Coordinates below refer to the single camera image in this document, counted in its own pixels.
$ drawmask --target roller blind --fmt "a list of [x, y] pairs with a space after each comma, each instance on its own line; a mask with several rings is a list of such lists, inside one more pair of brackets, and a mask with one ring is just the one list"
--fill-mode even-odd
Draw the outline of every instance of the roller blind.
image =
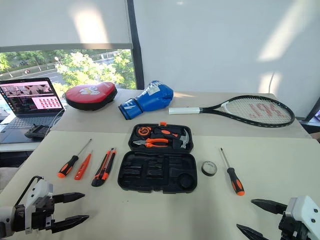
[[0, 52], [131, 47], [125, 0], [0, 0]]

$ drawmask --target white grip tape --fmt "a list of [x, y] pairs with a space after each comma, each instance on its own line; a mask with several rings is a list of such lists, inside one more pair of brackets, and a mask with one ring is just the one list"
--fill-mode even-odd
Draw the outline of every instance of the white grip tape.
[[169, 107], [169, 115], [172, 114], [199, 114], [199, 107]]

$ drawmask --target blue boxing glove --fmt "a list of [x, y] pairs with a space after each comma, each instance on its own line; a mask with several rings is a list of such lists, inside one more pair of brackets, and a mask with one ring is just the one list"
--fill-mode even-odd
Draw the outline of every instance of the blue boxing glove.
[[126, 120], [133, 119], [143, 112], [150, 112], [167, 107], [174, 91], [160, 81], [152, 81], [136, 98], [130, 98], [119, 106]]

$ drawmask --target racket strings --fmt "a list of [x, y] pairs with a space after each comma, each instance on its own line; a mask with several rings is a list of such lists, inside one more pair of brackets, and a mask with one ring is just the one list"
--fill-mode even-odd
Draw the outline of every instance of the racket strings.
[[223, 108], [232, 115], [266, 124], [285, 124], [292, 119], [285, 107], [270, 100], [254, 97], [229, 101]]

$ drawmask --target red punching mitt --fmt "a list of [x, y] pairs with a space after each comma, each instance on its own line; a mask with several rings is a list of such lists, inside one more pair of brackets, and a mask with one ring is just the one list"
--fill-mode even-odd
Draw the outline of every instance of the red punching mitt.
[[98, 110], [117, 95], [116, 86], [109, 81], [84, 84], [70, 88], [65, 93], [66, 102], [75, 109]]

